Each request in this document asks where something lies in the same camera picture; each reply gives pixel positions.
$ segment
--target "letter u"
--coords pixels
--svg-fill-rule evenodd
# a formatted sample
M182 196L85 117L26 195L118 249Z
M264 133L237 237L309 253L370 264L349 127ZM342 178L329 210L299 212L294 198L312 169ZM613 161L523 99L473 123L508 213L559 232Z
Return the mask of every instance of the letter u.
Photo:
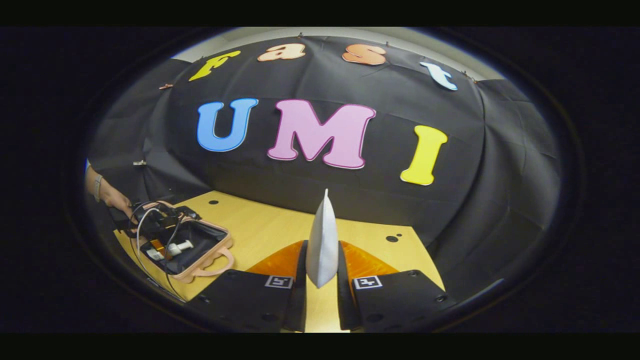
M225 152L239 147L249 125L249 112L252 107L258 105L257 99L236 99L229 104L234 109L234 119L231 125L231 133L226 138L216 136L216 116L218 110L225 107L222 102L209 102L198 108L198 143L208 151Z

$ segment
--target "open bag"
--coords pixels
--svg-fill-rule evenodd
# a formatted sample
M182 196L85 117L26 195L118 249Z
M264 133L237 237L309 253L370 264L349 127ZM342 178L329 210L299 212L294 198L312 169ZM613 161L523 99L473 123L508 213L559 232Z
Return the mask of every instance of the open bag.
M229 248L234 242L224 227L202 220L186 206L176 208L161 200L134 209L139 226L129 223L122 230L132 239L136 256L146 256L167 276L188 284L195 277L219 275L233 267ZM223 268L204 270L220 256L228 260Z

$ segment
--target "wristband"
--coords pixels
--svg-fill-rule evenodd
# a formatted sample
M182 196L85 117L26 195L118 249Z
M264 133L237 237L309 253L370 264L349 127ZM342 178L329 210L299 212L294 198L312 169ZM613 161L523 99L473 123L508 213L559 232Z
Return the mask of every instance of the wristband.
M100 182L102 181L102 175L98 175L95 178L95 188L93 189L93 198L96 202L100 202Z

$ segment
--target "bag handle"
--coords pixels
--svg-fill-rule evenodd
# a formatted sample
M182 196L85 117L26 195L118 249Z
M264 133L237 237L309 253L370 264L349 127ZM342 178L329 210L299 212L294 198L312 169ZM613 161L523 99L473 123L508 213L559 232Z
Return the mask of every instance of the bag handle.
M231 254L231 251L226 247L222 247L217 253L224 255L228 259L228 264L226 264L223 268L214 270L214 271L205 271L202 269L196 269L191 273L193 276L215 276L222 274L223 272L229 270L231 266L234 266L234 256Z

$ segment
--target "letter m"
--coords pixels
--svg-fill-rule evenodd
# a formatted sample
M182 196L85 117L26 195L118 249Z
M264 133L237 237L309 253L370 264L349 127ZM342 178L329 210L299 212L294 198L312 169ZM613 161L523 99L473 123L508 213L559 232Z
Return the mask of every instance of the letter m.
M321 124L306 100L279 101L276 108L282 112L282 117L276 144L267 152L270 158L297 158L298 152L293 149L293 140L297 136L307 161L313 161L325 145L333 140L331 151L323 156L324 163L339 168L364 167L362 141L367 123L376 116L376 110L362 105L344 105Z

